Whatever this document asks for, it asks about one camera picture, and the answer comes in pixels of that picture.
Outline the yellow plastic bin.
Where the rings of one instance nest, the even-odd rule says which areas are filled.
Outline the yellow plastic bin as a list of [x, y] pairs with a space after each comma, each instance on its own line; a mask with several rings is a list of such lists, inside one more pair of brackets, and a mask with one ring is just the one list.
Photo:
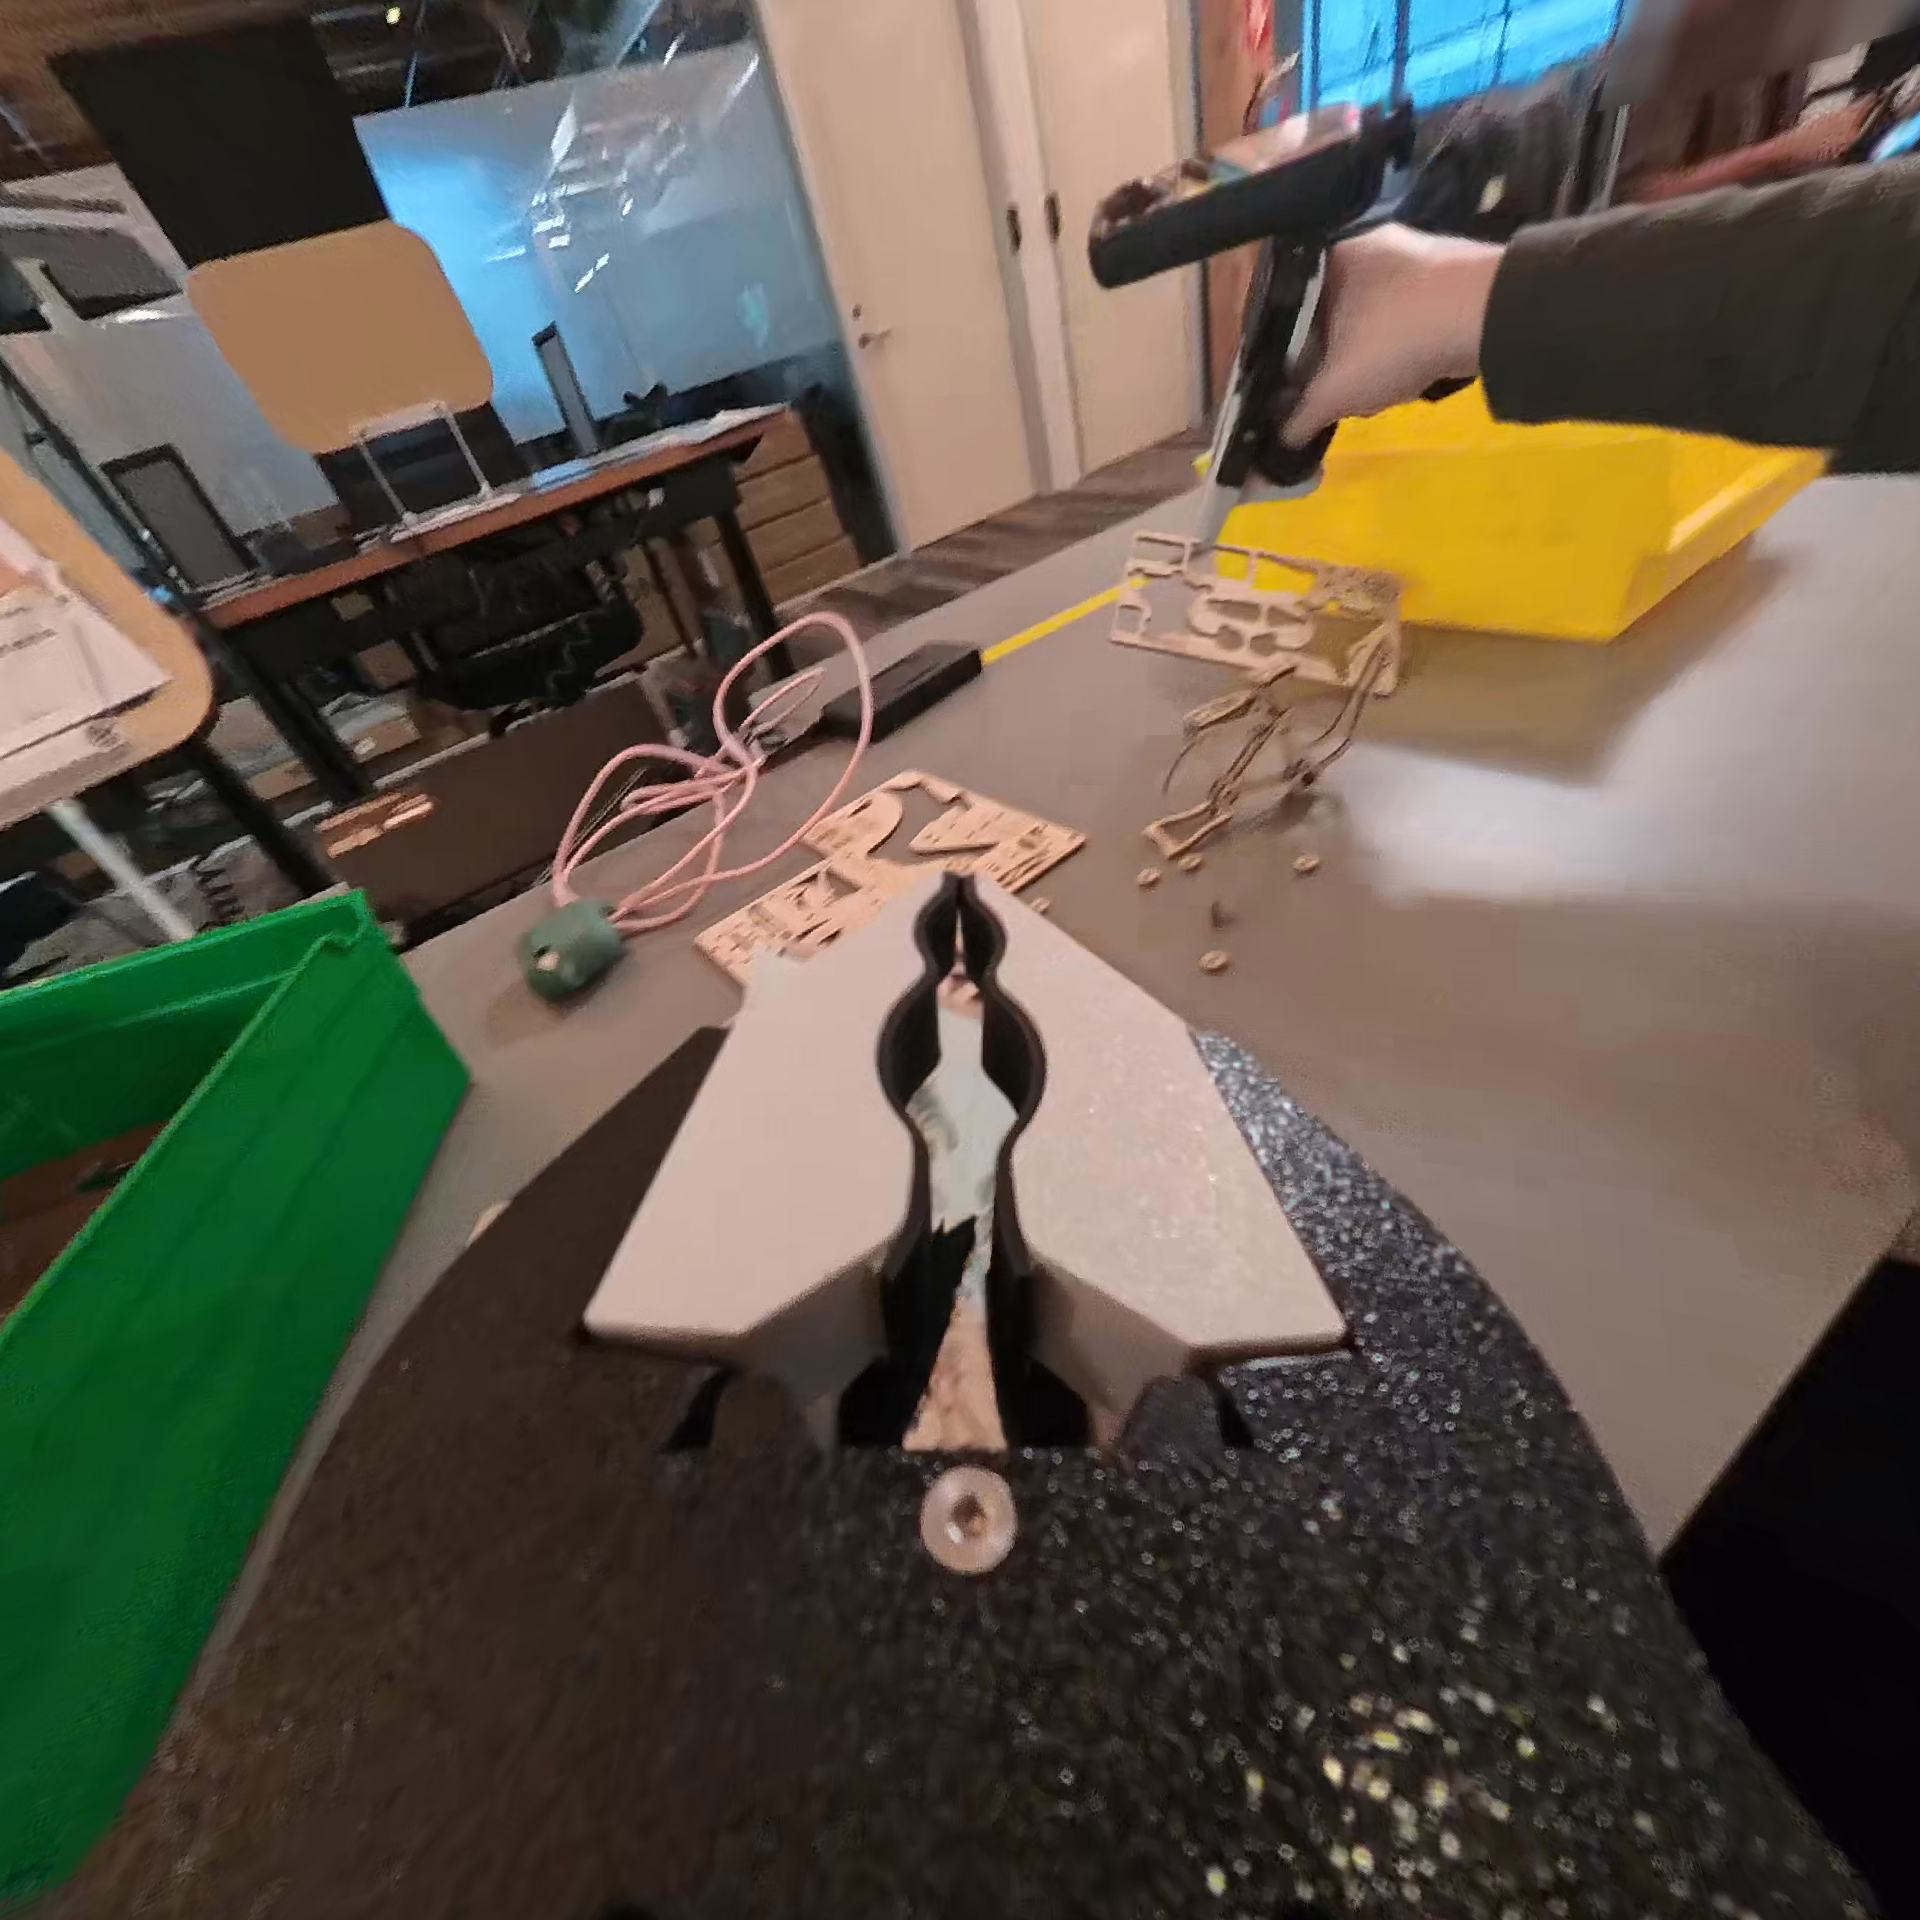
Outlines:
[[1826, 470], [1807, 448], [1499, 423], [1479, 386], [1343, 423], [1317, 487], [1222, 541], [1384, 570], [1406, 624], [1611, 641]]

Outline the person's right hand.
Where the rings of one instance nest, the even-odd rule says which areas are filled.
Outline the person's right hand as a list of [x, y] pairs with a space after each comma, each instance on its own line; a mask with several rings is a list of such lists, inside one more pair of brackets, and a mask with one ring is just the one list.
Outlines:
[[1503, 246], [1383, 223], [1327, 255], [1322, 354], [1282, 438], [1303, 448], [1348, 417], [1475, 382]]

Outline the blank rounded wooden board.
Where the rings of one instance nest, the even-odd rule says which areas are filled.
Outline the blank rounded wooden board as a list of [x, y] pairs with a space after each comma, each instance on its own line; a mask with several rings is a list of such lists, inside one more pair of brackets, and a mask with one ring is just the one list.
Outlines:
[[436, 251], [396, 221], [189, 270], [184, 297], [271, 431], [336, 451], [366, 426], [492, 405], [493, 370]]

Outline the green plastic bin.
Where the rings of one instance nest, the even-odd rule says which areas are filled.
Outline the green plastic bin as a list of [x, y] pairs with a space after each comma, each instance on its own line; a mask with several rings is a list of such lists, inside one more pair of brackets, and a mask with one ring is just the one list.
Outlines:
[[5, 992], [5, 1186], [85, 1216], [3, 1333], [3, 1889], [174, 1715], [468, 1093], [363, 894]]

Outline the person's right forearm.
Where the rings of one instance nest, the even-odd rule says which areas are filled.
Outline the person's right forearm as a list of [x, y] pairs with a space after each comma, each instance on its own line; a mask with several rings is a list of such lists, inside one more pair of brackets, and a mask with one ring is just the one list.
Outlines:
[[1511, 425], [1643, 425], [1918, 470], [1918, 160], [1523, 229], [1479, 384]]

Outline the clear acrylic stand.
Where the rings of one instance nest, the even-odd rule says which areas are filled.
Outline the clear acrylic stand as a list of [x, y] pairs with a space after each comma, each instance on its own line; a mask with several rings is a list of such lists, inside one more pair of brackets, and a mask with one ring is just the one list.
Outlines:
[[359, 533], [429, 521], [495, 491], [461, 417], [443, 400], [355, 423], [338, 462], [334, 489]]

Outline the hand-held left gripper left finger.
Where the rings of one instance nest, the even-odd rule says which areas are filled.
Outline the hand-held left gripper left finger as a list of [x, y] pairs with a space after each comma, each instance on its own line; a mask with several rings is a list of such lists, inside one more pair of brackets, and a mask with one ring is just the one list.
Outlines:
[[762, 953], [582, 1310], [589, 1338], [780, 1384], [822, 1441], [896, 1447], [952, 1306], [908, 1103], [942, 1058], [965, 886], [917, 879], [808, 958]]

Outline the black power bank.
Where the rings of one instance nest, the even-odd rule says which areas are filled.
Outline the black power bank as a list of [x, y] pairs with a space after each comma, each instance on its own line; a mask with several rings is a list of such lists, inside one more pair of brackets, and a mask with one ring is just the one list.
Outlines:
[[[866, 694], [855, 682], [830, 697], [819, 710], [819, 731], [838, 739], [863, 735], [870, 744], [879, 743], [973, 682], [981, 671], [983, 658], [976, 646], [957, 641], [923, 645], [885, 666], [872, 666]], [[866, 734], [859, 731], [863, 704], [870, 706]]]

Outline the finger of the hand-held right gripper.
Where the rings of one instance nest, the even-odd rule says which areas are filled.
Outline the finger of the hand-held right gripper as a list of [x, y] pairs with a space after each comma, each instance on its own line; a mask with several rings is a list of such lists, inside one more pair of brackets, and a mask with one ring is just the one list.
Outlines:
[[1206, 454], [1206, 485], [1194, 526], [1199, 543], [1215, 543], [1236, 509], [1251, 478], [1259, 478], [1256, 457], [1267, 431], [1274, 351], [1247, 334], [1236, 350], [1232, 378], [1220, 402]]

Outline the wooden model bike frame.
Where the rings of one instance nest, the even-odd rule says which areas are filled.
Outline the wooden model bike frame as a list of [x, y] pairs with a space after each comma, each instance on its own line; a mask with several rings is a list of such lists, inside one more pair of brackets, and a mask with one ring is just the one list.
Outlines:
[[1175, 774], [1199, 744], [1238, 728], [1232, 754], [1198, 802], [1160, 813], [1143, 837], [1165, 862], [1190, 867], [1203, 848], [1247, 809], [1317, 797], [1350, 749], [1370, 706], [1398, 682], [1402, 629], [1390, 618], [1362, 631], [1342, 659], [1284, 650], [1246, 665], [1230, 689], [1186, 713], [1181, 746], [1160, 793], [1171, 793]]

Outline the wooden office desk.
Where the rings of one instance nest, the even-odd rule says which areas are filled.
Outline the wooden office desk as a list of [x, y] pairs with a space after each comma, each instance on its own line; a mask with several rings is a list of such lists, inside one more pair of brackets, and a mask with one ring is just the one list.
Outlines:
[[805, 423], [788, 406], [727, 410], [700, 426], [637, 438], [603, 458], [543, 470], [436, 515], [398, 523], [340, 560], [218, 589], [202, 600], [197, 618], [221, 634], [230, 671], [324, 802], [348, 806], [370, 793], [368, 771], [302, 678], [418, 632], [436, 605], [415, 574], [443, 555], [471, 560], [483, 543], [527, 534], [538, 546], [524, 553], [526, 560], [573, 569], [706, 521], [718, 533], [749, 629], [758, 640], [772, 638], [776, 605], [741, 523], [739, 480], [763, 440], [783, 457], [812, 451]]

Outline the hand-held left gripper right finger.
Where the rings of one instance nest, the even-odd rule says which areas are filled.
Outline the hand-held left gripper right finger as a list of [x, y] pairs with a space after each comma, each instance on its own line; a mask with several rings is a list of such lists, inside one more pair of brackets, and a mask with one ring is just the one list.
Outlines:
[[990, 879], [960, 881], [960, 941], [1014, 1109], [988, 1273], [1010, 1443], [1109, 1443], [1156, 1381], [1342, 1349], [1188, 1024]]

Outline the black office chair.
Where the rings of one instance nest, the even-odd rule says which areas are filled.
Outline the black office chair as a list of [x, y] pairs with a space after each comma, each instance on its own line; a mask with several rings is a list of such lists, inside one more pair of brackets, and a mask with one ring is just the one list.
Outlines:
[[466, 713], [575, 704], [644, 640], [605, 558], [571, 536], [421, 560], [381, 614], [421, 691]]

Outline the instruction paper sheet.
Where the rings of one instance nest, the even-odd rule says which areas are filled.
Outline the instruction paper sheet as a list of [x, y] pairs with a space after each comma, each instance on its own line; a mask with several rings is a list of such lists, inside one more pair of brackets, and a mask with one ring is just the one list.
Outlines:
[[210, 721], [197, 634], [3, 458], [3, 827], [182, 746]]

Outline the laser-cut wooden parts sheet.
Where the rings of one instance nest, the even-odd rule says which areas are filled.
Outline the laser-cut wooden parts sheet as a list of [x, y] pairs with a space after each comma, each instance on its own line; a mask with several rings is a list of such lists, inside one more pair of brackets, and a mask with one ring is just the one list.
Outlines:
[[1390, 570], [1135, 533], [1110, 641], [1242, 671], [1256, 685], [1388, 697], [1402, 678], [1404, 584]]
[[1019, 894], [1053, 872], [1085, 837], [972, 785], [908, 770], [808, 827], [812, 862], [695, 936], [698, 953], [746, 983], [763, 953], [807, 958], [872, 922], [925, 872], [990, 879]]

